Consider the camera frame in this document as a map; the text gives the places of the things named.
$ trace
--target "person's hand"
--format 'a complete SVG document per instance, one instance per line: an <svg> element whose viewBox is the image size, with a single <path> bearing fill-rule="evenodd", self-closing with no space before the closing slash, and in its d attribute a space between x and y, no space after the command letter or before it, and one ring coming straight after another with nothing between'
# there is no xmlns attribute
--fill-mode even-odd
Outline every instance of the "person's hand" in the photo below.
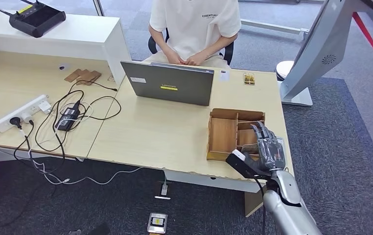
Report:
<svg viewBox="0 0 373 235"><path fill-rule="evenodd" d="M207 59L207 55L204 52L199 52L186 60L186 65L199 66Z"/></svg>
<svg viewBox="0 0 373 235"><path fill-rule="evenodd" d="M184 65L186 63L183 59L181 59L178 53L176 53L176 51L172 50L171 48L168 48L163 53L168 58L168 62L170 64Z"/></svg>

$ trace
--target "speaker grille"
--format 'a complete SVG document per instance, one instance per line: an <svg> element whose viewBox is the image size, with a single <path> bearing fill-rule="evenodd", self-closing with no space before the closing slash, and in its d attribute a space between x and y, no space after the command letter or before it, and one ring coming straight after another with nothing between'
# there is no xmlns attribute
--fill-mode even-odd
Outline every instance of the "speaker grille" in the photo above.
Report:
<svg viewBox="0 0 373 235"><path fill-rule="evenodd" d="M336 55L327 55L322 59L322 64L329 65L335 62L335 60L336 60Z"/></svg>

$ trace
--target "power strip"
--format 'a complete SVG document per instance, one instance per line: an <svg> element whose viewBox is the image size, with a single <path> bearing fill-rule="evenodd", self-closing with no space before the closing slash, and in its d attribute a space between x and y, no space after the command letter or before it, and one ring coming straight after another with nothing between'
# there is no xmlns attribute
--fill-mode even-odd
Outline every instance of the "power strip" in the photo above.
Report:
<svg viewBox="0 0 373 235"><path fill-rule="evenodd" d="M12 125L9 121L11 118L19 117L21 121L23 116L32 116L41 110L40 105L49 105L48 104L48 95L42 94L33 101L27 103L26 105L20 107L19 109L13 111L12 113L4 116L0 119L0 132L5 132L11 129Z"/></svg>

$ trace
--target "light wood desk surface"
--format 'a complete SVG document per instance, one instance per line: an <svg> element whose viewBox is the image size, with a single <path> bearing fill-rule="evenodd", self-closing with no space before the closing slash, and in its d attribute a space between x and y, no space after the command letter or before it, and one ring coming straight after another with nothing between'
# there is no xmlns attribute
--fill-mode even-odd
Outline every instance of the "light wood desk surface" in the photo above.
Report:
<svg viewBox="0 0 373 235"><path fill-rule="evenodd" d="M255 73L255 86L244 85L244 72ZM122 111L103 123L88 158L242 179L227 163L207 161L208 120L213 108L256 110L265 112L266 126L284 138L293 173L276 75L231 70L229 81L220 81L219 75L215 69L209 107L138 97L125 78L117 93Z"/></svg>
<svg viewBox="0 0 373 235"><path fill-rule="evenodd" d="M68 68L59 70L60 65L66 65ZM107 80L111 72L106 61L0 52L0 118L42 94L47 94L49 96L48 101L53 105L70 89L72 83L64 81L64 78L77 68L88 69L90 71L96 70L102 73L102 76L97 80L98 83L106 87L117 87L114 81ZM94 84L91 86L75 86L73 90L83 90L85 92L83 101L88 103L101 96L116 95L116 92ZM70 96L67 102L63 102L62 104L75 102L79 97L80 93L75 93L75 95ZM110 98L96 102L93 105L93 116L104 118L111 103L112 99ZM46 115L42 111L34 115L36 128L45 117ZM39 135L41 141L53 136L51 128L53 120L54 116L48 120L49 125L41 128ZM69 132L64 145L66 155L70 157L87 157L102 123L103 121L90 118L82 122L74 131ZM35 144L34 134L36 128L33 135L31 135L31 144L37 152L44 153ZM23 129L28 133L31 125L24 124ZM18 133L16 127L0 133L1 147L16 148L22 141L23 137ZM58 146L58 141L56 138L53 138L52 141L45 142L42 145L46 148L52 148ZM50 154L59 155L61 154L61 150L58 149Z"/></svg>

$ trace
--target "office chair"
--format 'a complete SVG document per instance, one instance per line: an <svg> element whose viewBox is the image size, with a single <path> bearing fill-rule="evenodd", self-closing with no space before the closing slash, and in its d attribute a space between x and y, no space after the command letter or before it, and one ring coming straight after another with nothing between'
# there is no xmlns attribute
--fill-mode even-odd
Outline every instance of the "office chair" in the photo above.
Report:
<svg viewBox="0 0 373 235"><path fill-rule="evenodd" d="M165 42L168 42L169 39L169 33L168 33L168 28L166 28L166 38ZM156 49L156 42L153 40L152 36L149 38L148 42L149 50L152 54L155 54L158 52ZM230 65L231 59L233 58L233 50L234 50L234 42L232 42L230 45L225 47L225 52L224 52L224 60L227 61L227 64Z"/></svg>

